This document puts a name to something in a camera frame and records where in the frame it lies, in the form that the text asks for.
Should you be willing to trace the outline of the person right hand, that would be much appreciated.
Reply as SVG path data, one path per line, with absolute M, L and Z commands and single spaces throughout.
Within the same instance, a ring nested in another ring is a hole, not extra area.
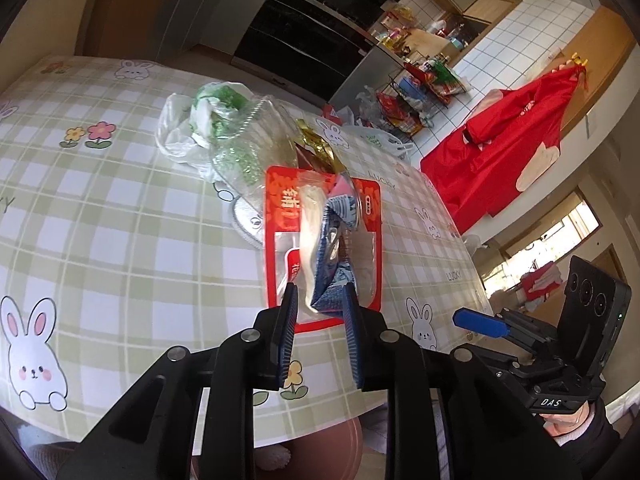
M 573 414 L 541 414 L 544 429 L 552 438 L 560 438 L 568 434 L 583 434 L 594 419 L 596 409 L 589 402 L 582 404 Z

